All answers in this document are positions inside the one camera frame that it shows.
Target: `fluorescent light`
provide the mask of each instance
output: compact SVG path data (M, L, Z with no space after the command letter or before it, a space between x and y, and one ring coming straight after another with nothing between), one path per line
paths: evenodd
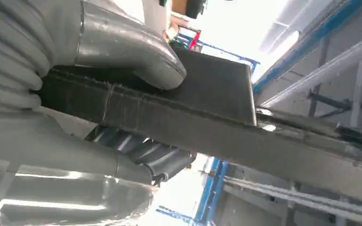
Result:
M273 132L277 127L274 125L266 125L264 127L262 127L262 129L265 129L267 131Z
M263 74L271 67L278 59L280 59L299 39L299 32L295 31L288 36L268 57L268 60L257 66L252 76L252 82L257 82Z
M70 209L70 210L103 210L105 206L98 205L80 205L71 203L59 203L59 202L37 202L37 201L24 201L15 199L4 199L0 205L15 205L15 206L34 206L44 208L57 208L57 209Z
M280 93L266 100L261 104L262 107L271 107L274 104L285 100L292 95L295 95L300 92L307 91L313 86L328 81L333 77L336 77L339 72L345 70L351 65L354 65L362 60L362 41L352 46L347 51L339 54L334 59L328 61L323 66L312 71L309 75L301 78L299 81L290 85L288 88L284 89Z
M265 108L259 108L259 109L257 109L257 110L260 111L260 113L262 113L262 114L265 114L265 115L268 115L268 116L272 116L271 111L269 111L269 110L267 110L267 109L265 109Z
M79 179L81 178L81 176L82 173L77 171L70 171L67 176L48 176L48 175L29 174L29 173L16 173L16 177L54 178L54 179Z

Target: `red object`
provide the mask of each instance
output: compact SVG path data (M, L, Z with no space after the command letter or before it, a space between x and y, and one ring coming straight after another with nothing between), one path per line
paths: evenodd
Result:
M194 36L194 38L191 41L191 44L188 46L189 49L192 49L197 44L197 41L199 40L199 37L200 37L200 32L201 31L196 32L196 35Z

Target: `white pipe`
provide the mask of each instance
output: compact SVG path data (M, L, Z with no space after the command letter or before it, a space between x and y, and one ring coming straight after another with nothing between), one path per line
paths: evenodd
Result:
M297 204L300 204L300 205L303 205L306 207L321 210L324 212L335 214L337 216L344 217L346 219L350 219L350 220L362 223L362 214L361 213L350 212L347 210L339 209L338 207L334 207L332 205L322 204L322 203L314 202L312 200L303 199L301 197L296 197L293 194L290 194L291 191L289 191L287 189L284 189L284 191L281 193L281 192L278 192L275 190L270 190L270 189L261 187L261 184L257 184L257 183L251 182L251 181L242 182L240 180L235 180L234 178L228 179L227 182L241 186L243 188L251 189L251 190L254 190L257 192L261 192L263 194L278 197L280 199L291 201L291 202L294 202L294 203L297 203Z
M352 64L358 63L360 60L362 60L362 41L352 46L349 50L343 52L334 59L328 61L322 67L314 70L308 76L302 78L282 92L268 99L262 103L261 106L269 108L296 93L306 91L321 82L325 82L332 77L337 76L338 72L346 69Z

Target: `blue steel frame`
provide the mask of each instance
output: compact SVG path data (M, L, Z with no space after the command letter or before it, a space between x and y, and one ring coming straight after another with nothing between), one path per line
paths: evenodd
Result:
M263 75L253 86L253 92L260 92L272 80L280 77L295 65L300 59L306 56L322 38L339 28L343 22L353 16L362 6L362 0L347 0L345 5L335 14L331 15L327 21L314 30L306 38L298 42L293 50L281 58L273 67Z
M213 221L227 168L228 163L226 161L219 158L214 159L211 168L211 171L214 172L214 176L207 177L199 207L195 215L196 222L206 224L206 222Z

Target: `reflective metal surface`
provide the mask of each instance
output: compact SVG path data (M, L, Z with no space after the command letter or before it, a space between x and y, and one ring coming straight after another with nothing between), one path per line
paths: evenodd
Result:
M136 225L156 188L105 175L21 165L17 172L0 161L0 226Z
M147 27L83 2L77 65L135 68L133 72L160 89L179 86L186 76L182 63Z

